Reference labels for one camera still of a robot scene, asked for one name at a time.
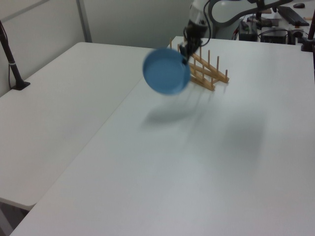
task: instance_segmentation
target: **floor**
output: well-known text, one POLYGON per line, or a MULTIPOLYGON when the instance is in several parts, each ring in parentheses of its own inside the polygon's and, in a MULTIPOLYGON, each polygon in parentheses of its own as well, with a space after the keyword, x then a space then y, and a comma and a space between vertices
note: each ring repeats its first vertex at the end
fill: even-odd
POLYGON ((0 236, 9 236, 27 214, 27 210, 0 202, 0 236))

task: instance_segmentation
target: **blue bowl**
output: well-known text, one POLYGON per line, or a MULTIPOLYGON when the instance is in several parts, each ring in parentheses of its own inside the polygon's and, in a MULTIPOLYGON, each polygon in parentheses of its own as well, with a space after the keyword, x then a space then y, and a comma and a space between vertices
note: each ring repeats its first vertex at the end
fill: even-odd
POLYGON ((147 84, 163 94, 177 94, 190 81, 188 63, 182 63, 183 56, 172 49, 162 48, 149 53, 143 62, 143 76, 147 84))

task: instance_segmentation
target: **keyboard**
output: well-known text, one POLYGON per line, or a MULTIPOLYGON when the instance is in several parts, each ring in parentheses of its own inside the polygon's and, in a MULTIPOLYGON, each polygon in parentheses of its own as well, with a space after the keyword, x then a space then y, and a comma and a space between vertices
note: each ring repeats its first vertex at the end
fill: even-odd
POLYGON ((291 7, 278 6, 277 9, 278 9, 279 14, 285 20, 287 20, 291 25, 295 26, 298 21, 301 22, 300 26, 309 26, 310 25, 299 14, 297 14, 291 7))

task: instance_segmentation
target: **desk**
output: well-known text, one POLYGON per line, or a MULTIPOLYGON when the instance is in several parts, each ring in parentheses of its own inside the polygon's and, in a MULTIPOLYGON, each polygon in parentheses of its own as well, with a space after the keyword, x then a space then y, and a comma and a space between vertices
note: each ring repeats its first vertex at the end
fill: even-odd
POLYGON ((228 85, 163 96, 142 79, 12 236, 313 235, 312 54, 208 48, 228 85))
POLYGON ((38 202, 142 78, 149 51, 78 43, 0 98, 0 202, 38 202))
MULTIPOLYGON (((290 2, 288 4, 285 4, 283 6, 289 6, 291 7, 297 14, 299 14, 301 17, 312 17, 314 14, 314 9, 315 9, 315 0, 311 0, 311 1, 301 1, 302 3, 305 4, 305 8, 293 8, 293 5, 299 3, 299 1, 294 1, 294 2, 290 2)), ((246 15, 244 18, 244 21, 247 20, 247 18, 251 16, 251 15, 246 15)), ((284 28, 286 30, 295 30, 296 28, 289 24, 288 21, 286 21, 285 19, 282 18, 282 16, 276 12, 272 12, 272 14, 263 14, 262 15, 265 18, 269 18, 269 19, 280 19, 279 20, 279 26, 280 28, 284 28)), ((310 25, 309 26, 301 26, 299 29, 303 30, 306 33, 309 33, 310 31, 310 25)))

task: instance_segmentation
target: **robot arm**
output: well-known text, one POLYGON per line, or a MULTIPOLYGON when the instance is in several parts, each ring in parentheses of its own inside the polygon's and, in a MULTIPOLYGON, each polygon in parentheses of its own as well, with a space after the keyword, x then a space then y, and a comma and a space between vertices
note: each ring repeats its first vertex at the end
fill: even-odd
POLYGON ((201 38, 205 36, 211 22, 219 27, 231 25, 237 19, 247 14, 256 13, 268 8, 291 2, 292 0, 194 0, 190 7, 189 22, 184 29, 187 39, 185 45, 180 46, 184 56, 183 63, 187 63, 190 56, 202 45, 201 38))

